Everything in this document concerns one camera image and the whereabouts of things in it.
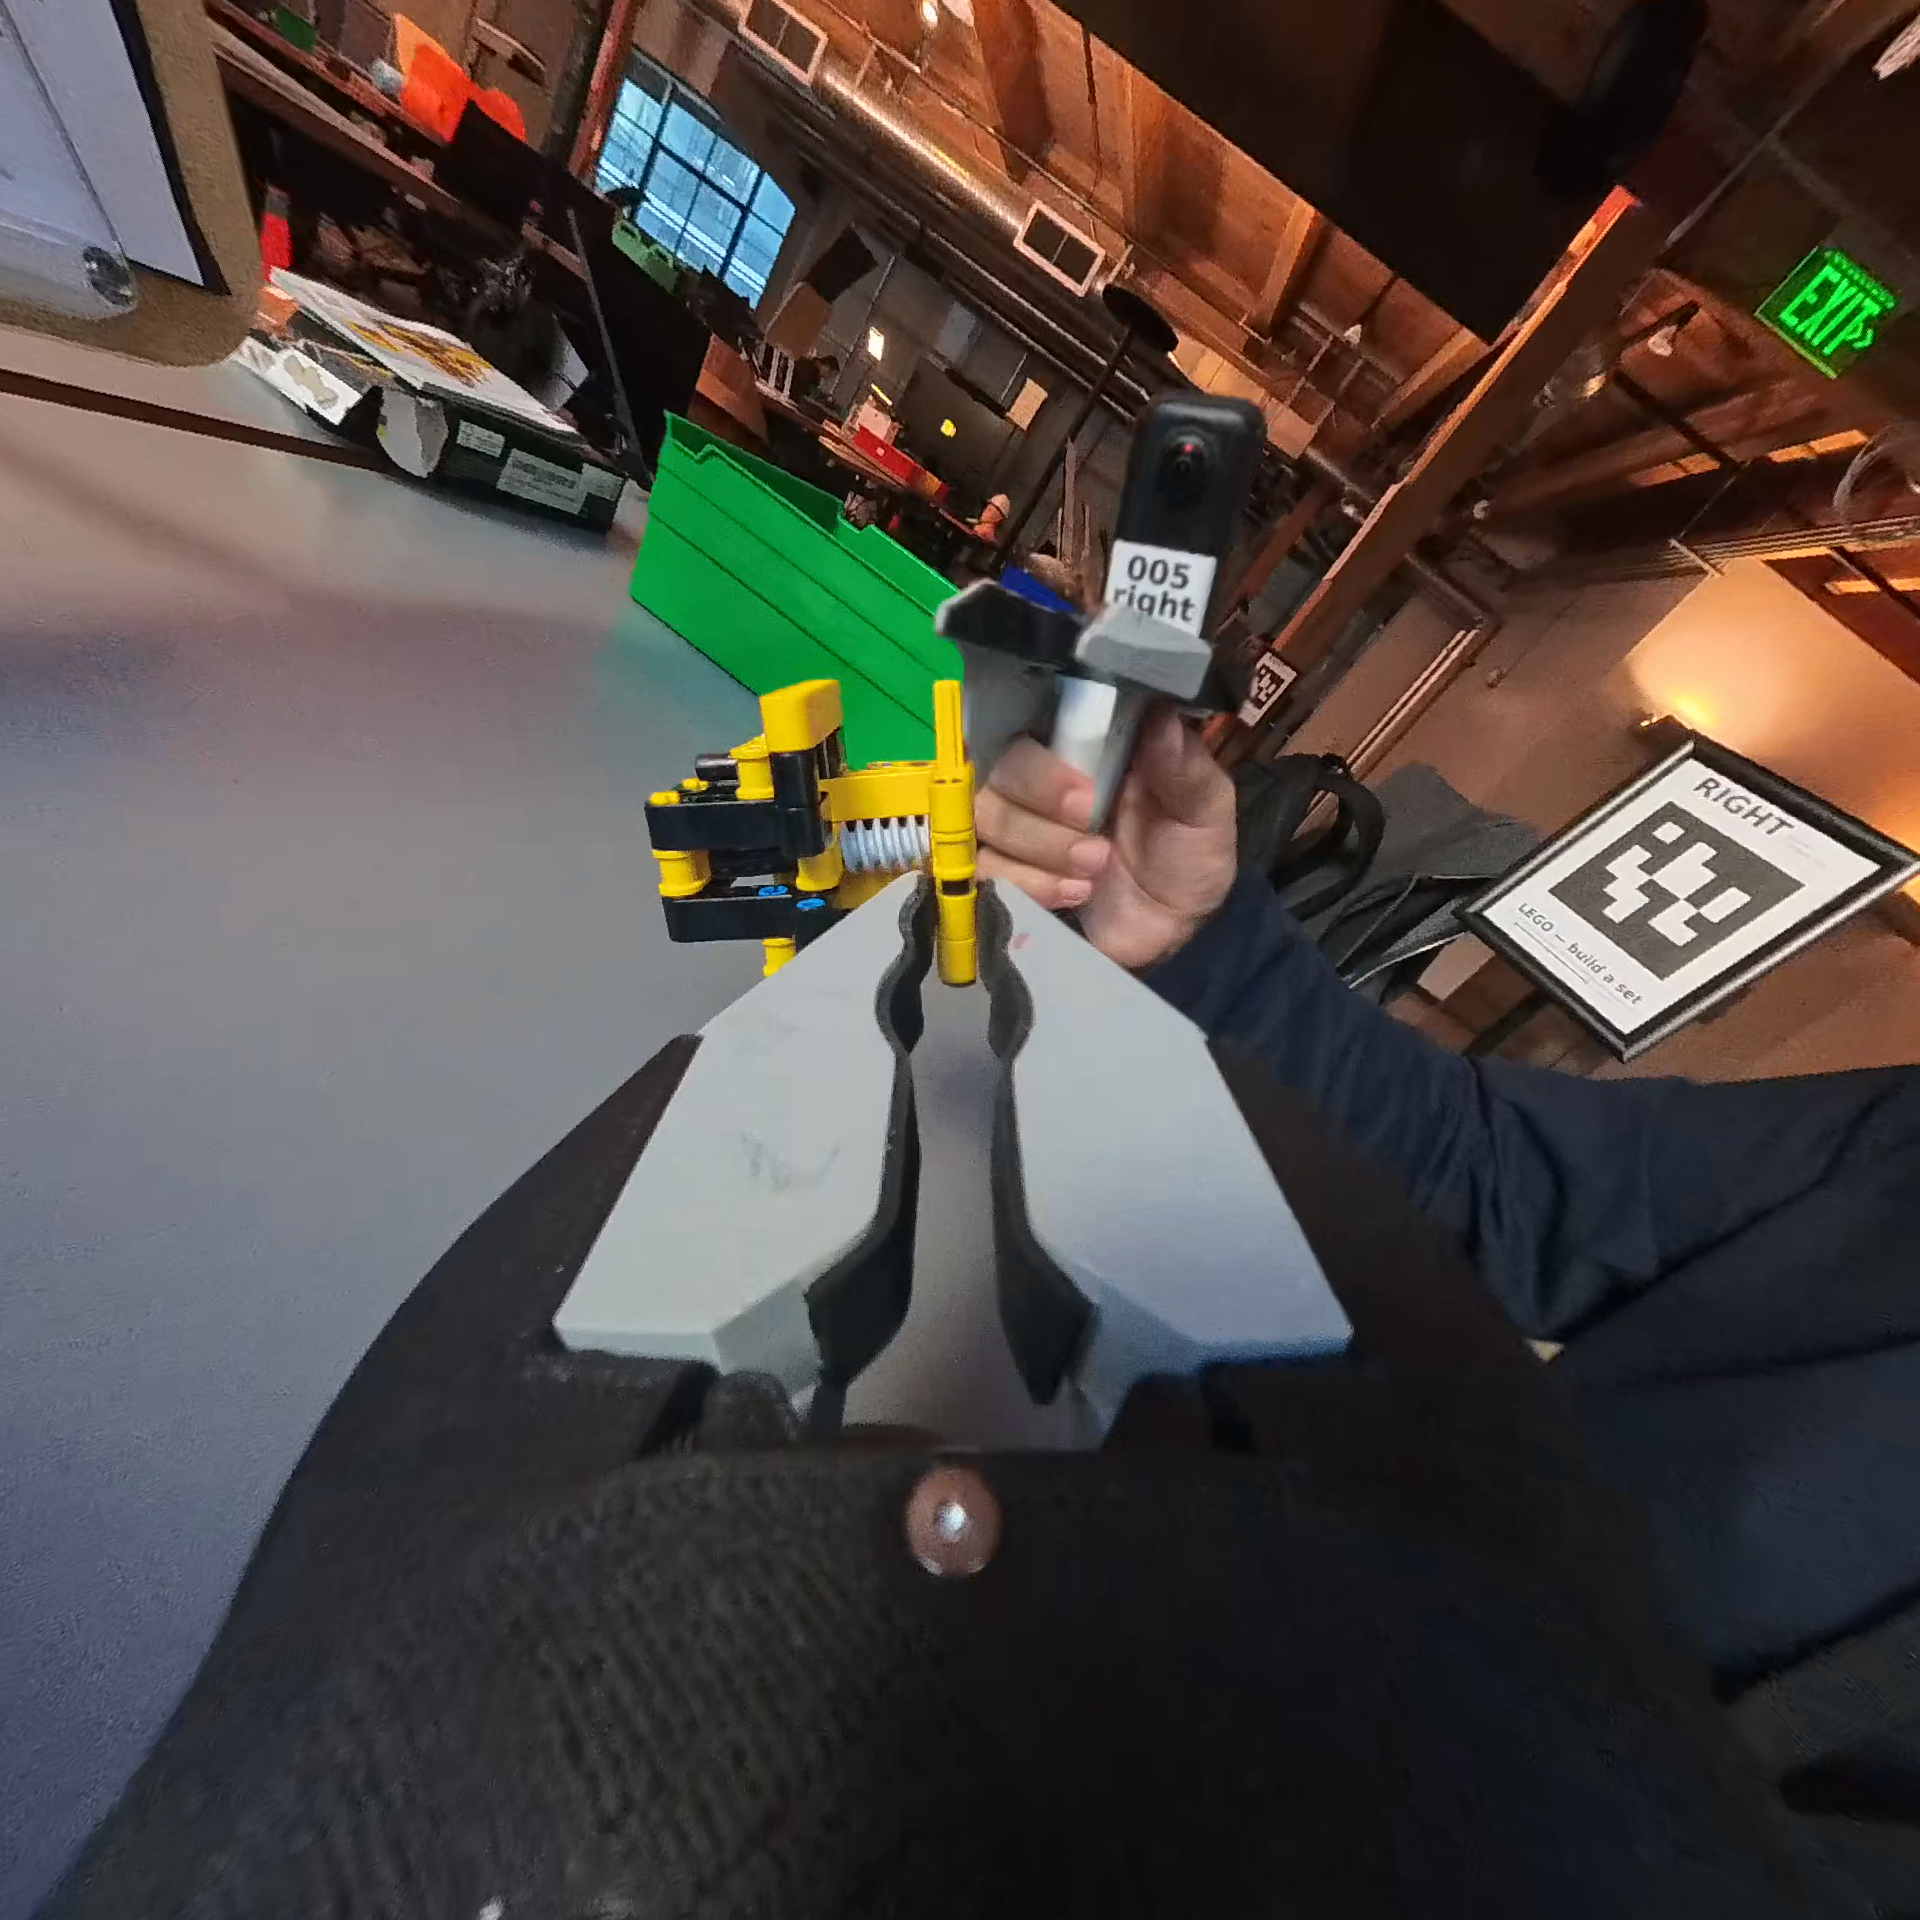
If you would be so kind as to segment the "person's right hand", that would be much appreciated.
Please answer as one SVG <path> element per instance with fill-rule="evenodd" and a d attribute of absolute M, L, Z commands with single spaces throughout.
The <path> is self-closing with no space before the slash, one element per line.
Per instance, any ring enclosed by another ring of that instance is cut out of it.
<path fill-rule="evenodd" d="M 1020 738 L 976 794 L 976 871 L 1077 922 L 1121 969 L 1176 953 L 1224 903 L 1237 873 L 1237 800 L 1204 738 L 1165 705 L 1135 736 L 1118 796 Z"/>

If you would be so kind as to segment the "orange crate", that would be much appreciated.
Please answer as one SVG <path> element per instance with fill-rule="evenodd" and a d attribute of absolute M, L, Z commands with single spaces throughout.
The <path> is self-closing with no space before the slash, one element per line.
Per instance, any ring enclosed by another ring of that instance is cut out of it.
<path fill-rule="evenodd" d="M 393 66 L 399 74 L 396 106 L 425 133 L 450 141 L 468 107 L 519 141 L 525 127 L 519 106 L 497 88 L 470 80 L 452 55 L 429 36 L 401 36 L 409 21 L 393 18 Z"/>

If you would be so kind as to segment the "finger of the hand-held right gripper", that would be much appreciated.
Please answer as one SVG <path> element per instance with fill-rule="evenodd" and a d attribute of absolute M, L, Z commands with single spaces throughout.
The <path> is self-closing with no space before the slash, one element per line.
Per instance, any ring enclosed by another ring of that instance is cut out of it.
<path fill-rule="evenodd" d="M 988 785 L 1006 755 L 1050 747 L 1062 660 L 1040 640 L 959 640 L 961 732 L 973 781 Z"/>
<path fill-rule="evenodd" d="M 1181 707 L 1204 701 L 1210 647 L 1137 609 L 1104 609 L 1077 635 L 1077 674 Z"/>

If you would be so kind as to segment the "yellow and black lego model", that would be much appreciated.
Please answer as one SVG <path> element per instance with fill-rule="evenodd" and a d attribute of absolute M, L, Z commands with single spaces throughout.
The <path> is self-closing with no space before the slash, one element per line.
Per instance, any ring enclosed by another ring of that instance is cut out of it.
<path fill-rule="evenodd" d="M 932 755 L 854 767 L 844 690 L 759 699 L 759 732 L 644 808 L 674 944 L 753 944 L 765 976 L 888 883 L 920 879 L 938 980 L 976 980 L 976 769 L 958 681 L 932 685 Z"/>

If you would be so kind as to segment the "black backpack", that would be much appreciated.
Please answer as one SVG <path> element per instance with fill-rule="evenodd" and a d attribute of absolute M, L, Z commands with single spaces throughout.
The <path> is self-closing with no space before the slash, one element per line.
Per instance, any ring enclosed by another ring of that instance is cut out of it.
<path fill-rule="evenodd" d="M 1239 856 L 1344 985 L 1388 1007 L 1465 932 L 1465 909 L 1543 835 L 1409 763 L 1367 785 L 1335 755 L 1233 770 Z"/>

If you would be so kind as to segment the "white printed lego box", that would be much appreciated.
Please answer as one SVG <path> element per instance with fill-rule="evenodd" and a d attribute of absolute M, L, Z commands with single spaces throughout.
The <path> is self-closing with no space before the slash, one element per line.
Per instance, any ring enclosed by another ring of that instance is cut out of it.
<path fill-rule="evenodd" d="M 263 279 L 232 363 L 399 476 L 590 536 L 628 480 L 478 351 L 288 269 Z"/>

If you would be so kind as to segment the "person's right forearm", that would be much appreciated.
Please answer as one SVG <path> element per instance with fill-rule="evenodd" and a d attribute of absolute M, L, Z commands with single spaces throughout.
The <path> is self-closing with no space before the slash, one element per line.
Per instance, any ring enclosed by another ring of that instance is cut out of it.
<path fill-rule="evenodd" d="M 1455 1232 L 1528 1337 L 1599 1363 L 1914 1344 L 1914 1067 L 1741 1083 L 1470 1061 L 1337 980 L 1240 876 L 1144 983 Z"/>

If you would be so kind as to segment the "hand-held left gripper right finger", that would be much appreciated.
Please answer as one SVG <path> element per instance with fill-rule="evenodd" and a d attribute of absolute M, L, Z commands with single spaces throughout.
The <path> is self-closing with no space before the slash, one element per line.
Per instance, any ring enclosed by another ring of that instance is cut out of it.
<path fill-rule="evenodd" d="M 1194 1023 L 984 884 L 999 1323 L 1037 1405 L 1108 1427 L 1152 1377 L 1321 1363 L 1352 1321 Z"/>

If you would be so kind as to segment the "instruction sheet board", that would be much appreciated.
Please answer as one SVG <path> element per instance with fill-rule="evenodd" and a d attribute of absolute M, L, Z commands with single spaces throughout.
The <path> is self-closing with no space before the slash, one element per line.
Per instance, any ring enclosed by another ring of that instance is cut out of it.
<path fill-rule="evenodd" d="M 204 4 L 5 2 L 5 328 L 204 369 L 261 283 Z"/>

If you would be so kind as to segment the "framed marker sign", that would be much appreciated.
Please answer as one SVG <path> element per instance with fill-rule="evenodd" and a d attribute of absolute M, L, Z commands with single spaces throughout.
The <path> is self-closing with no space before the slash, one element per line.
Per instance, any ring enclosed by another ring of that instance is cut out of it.
<path fill-rule="evenodd" d="M 1656 717 L 1656 756 L 1457 923 L 1621 1066 L 1914 883 L 1914 852 Z"/>

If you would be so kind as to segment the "green plastic bin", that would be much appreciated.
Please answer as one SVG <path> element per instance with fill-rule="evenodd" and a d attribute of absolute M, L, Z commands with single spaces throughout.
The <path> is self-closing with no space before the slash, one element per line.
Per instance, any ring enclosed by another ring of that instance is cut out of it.
<path fill-rule="evenodd" d="M 798 476 L 664 416 L 631 600 L 751 696 L 836 681 L 854 763 L 934 755 L 946 579 Z"/>

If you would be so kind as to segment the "person's torso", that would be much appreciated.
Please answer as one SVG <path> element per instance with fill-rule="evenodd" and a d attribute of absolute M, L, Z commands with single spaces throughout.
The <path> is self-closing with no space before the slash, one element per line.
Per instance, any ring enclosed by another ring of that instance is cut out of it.
<path fill-rule="evenodd" d="M 1789 1834 L 1858 1916 L 1914 1916 L 1914 1344 L 1618 1383 L 1562 1349 L 1546 1373 Z"/>

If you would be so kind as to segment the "large paned window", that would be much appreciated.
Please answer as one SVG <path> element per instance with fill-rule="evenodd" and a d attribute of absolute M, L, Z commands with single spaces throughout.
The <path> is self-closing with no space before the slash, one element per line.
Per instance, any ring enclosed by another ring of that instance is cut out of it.
<path fill-rule="evenodd" d="M 794 203 L 703 97 L 646 55 L 615 91 L 591 185 L 680 268 L 761 305 Z"/>

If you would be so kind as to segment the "green exit sign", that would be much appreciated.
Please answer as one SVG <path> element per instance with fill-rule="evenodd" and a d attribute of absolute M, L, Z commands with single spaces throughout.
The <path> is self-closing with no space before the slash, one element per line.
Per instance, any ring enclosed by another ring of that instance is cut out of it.
<path fill-rule="evenodd" d="M 1826 379 L 1846 375 L 1903 312 L 1903 296 L 1834 244 L 1812 247 L 1756 307 L 1756 320 Z"/>

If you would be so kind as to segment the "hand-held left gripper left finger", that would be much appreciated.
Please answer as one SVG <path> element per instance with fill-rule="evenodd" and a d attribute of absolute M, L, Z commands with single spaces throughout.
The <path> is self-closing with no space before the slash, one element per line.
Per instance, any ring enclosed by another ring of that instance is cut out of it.
<path fill-rule="evenodd" d="M 694 1035 L 554 1312 L 570 1354 L 844 1396 L 913 1273 L 922 880 L 892 880 Z"/>

